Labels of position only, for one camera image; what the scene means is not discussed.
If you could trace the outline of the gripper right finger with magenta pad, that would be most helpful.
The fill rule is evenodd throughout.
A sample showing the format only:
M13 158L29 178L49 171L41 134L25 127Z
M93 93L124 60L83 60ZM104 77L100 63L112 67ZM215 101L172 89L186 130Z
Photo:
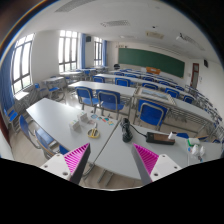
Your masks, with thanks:
M138 144L133 144L131 153L144 185L181 170L181 167L168 155L157 155Z

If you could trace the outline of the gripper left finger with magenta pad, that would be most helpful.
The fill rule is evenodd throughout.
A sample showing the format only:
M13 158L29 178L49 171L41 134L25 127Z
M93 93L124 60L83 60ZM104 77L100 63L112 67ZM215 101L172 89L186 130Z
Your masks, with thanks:
M90 144L87 143L66 154L58 153L43 164L41 169L74 184L79 184L90 152Z

